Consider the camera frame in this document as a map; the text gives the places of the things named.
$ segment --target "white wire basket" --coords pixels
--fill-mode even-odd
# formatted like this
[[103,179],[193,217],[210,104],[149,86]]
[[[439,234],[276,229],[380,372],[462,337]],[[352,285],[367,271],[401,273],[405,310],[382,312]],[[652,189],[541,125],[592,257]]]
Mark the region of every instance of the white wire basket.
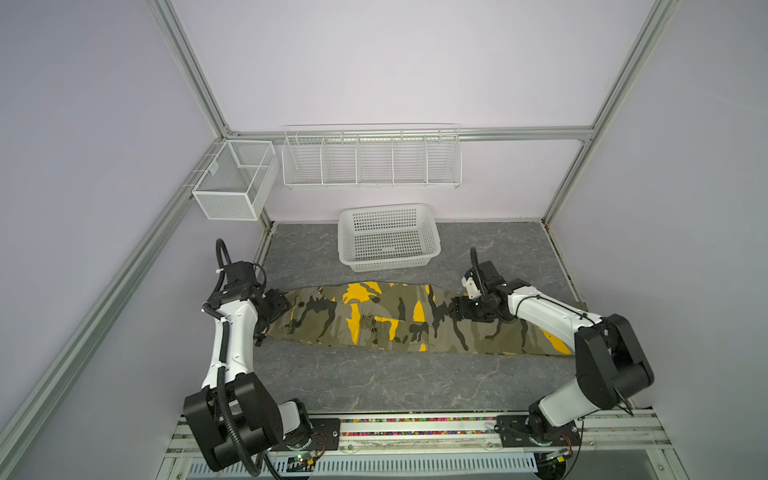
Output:
[[192,194],[211,220],[259,220],[279,169],[271,141],[227,140]]
[[289,188],[458,187],[458,127],[286,134]]

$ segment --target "white wire shelf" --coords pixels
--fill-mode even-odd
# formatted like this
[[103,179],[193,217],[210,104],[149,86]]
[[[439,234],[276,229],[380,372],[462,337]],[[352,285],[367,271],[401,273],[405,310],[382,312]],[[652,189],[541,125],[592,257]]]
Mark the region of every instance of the white wire shelf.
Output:
[[458,127],[287,134],[283,180],[293,189],[458,187]]

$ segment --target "mesh basket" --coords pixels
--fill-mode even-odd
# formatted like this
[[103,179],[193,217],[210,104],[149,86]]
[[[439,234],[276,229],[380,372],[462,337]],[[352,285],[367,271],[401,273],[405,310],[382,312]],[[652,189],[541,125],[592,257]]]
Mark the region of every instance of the mesh basket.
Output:
[[288,188],[458,187],[458,128],[432,133],[293,134],[283,148]]
[[279,169],[271,141],[227,140],[192,194],[211,220],[258,220]]
[[424,266],[440,254],[429,207],[421,204],[344,210],[339,260],[356,272]]

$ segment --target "gray marble tabletop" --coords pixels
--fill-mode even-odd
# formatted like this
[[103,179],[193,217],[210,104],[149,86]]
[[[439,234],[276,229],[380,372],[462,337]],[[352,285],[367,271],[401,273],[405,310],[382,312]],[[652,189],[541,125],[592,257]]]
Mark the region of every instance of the gray marble tabletop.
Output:
[[[522,278],[573,300],[538,223],[438,223],[442,252],[428,265],[355,273],[339,262],[335,224],[279,224],[265,268],[267,286],[288,290],[366,280],[432,283],[460,290],[469,247],[508,280]],[[254,369],[278,402],[311,412],[525,410],[574,377],[571,357],[403,353],[266,339]]]

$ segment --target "cable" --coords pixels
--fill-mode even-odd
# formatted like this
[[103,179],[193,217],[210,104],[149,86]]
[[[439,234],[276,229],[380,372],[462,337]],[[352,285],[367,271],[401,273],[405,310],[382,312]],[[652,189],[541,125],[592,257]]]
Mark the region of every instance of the cable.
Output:
[[571,455],[573,455],[574,454],[574,446],[571,445],[571,439],[568,438],[568,435],[565,435],[564,433],[561,433],[560,436],[565,439],[566,443],[568,443],[568,451],[571,453]]
[[219,280],[214,287],[214,293],[221,290],[221,286],[224,285],[224,261],[221,259],[221,254],[224,254],[224,258],[227,259],[227,265],[232,263],[230,260],[230,252],[227,250],[227,244],[220,238],[216,239],[216,261],[219,264]]
[[524,297],[524,298],[523,298],[523,300],[520,300],[520,301],[518,302],[518,305],[517,305],[517,307],[515,308],[515,316],[517,316],[517,315],[518,315],[518,310],[520,310],[520,304],[521,304],[521,303],[523,303],[524,301],[528,300],[529,298],[535,298],[535,299],[537,299],[537,300],[546,300],[546,301],[548,301],[549,303],[553,303],[553,304],[555,304],[555,305],[557,305],[557,306],[559,306],[559,307],[562,307],[562,308],[566,309],[567,311],[569,311],[569,312],[571,312],[571,313],[575,313],[576,315],[579,315],[579,317],[580,317],[580,318],[582,318],[582,319],[587,319],[587,320],[589,320],[589,321],[592,323],[592,325],[597,325],[597,324],[594,322],[594,320],[593,320],[593,319],[591,319],[591,318],[589,318],[588,316],[586,316],[586,314],[584,314],[584,313],[579,313],[579,312],[577,312],[576,310],[573,310],[572,308],[570,308],[570,307],[568,307],[568,306],[566,306],[566,305],[563,305],[563,304],[562,304],[562,303],[560,303],[560,302],[555,302],[554,300],[552,300],[552,299],[549,299],[549,298],[547,298],[547,297],[545,297],[545,296],[541,296],[541,295],[539,295],[539,294],[536,294],[536,295],[529,295],[529,296],[526,296],[526,297]]
[[480,290],[480,296],[488,295],[488,291],[485,289],[485,279],[482,277],[482,272],[478,267],[478,249],[472,247],[469,249],[469,259],[472,262],[472,271],[474,272],[475,282],[477,283],[478,290]]
[[617,404],[617,407],[624,410],[627,414],[629,414],[630,417],[634,417],[634,413],[632,412],[632,405],[627,401],[627,399],[624,398],[623,395],[621,395],[621,392],[618,391],[616,387],[614,387],[614,392],[616,392],[616,395],[619,396],[619,399],[624,402],[624,404],[627,406],[627,408],[624,408],[621,406],[621,403]]
[[326,452],[326,446],[328,445],[328,437],[326,437],[324,433],[320,433],[320,432],[314,432],[312,435],[310,435],[310,437],[313,437],[315,435],[320,435],[323,437],[323,450],[320,452],[320,454],[317,457],[313,458],[313,460],[317,462],[317,460],[319,460],[319,458],[323,456],[323,453]]
[[270,460],[270,456],[264,453],[264,463],[266,463],[266,469],[270,471],[272,474],[272,477],[275,480],[285,480],[283,477],[280,476],[279,473],[277,473],[277,470],[275,470],[274,465],[272,465],[272,461]]
[[[230,323],[227,321],[221,322],[221,349],[219,350],[219,362],[227,361],[227,350],[230,342]],[[256,477],[260,474],[256,466],[253,464],[253,460],[248,453],[243,439],[240,437],[240,432],[237,430],[237,424],[232,416],[232,410],[230,409],[230,403],[227,399],[227,366],[222,365],[219,367],[216,377],[216,400],[219,404],[219,410],[221,416],[224,418],[224,425],[227,427],[227,433],[232,438],[235,451],[237,452],[237,458],[243,463],[246,472],[252,477]]]
[[261,273],[264,275],[264,281],[261,284],[266,285],[266,270],[264,269],[263,266],[261,266],[260,263],[254,263],[253,269],[255,270],[257,266],[259,267],[259,270],[261,270]]
[[568,469],[567,472],[565,472],[565,475],[563,475],[563,478],[560,480],[565,480],[573,471],[574,467],[576,466],[576,461],[578,460],[578,454],[581,453],[581,443],[584,441],[584,417],[581,417],[581,442],[578,444],[578,449],[576,450],[576,456],[574,457],[574,462],[571,463],[571,467]]

